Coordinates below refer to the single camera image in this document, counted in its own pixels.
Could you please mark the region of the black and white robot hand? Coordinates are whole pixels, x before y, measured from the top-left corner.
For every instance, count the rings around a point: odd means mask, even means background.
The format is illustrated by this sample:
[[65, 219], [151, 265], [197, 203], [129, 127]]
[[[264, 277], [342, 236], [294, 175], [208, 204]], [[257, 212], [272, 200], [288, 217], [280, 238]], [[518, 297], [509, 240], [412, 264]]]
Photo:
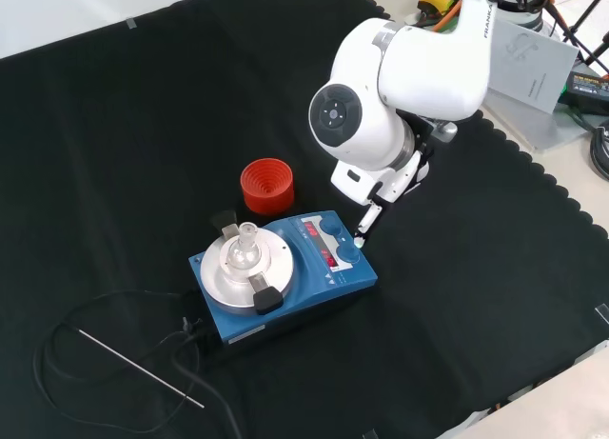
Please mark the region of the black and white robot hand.
[[429, 172], [429, 156], [416, 150], [399, 170], [362, 170], [339, 161], [331, 175], [332, 185], [366, 213], [354, 230], [354, 244], [361, 249], [383, 211], [416, 188]]

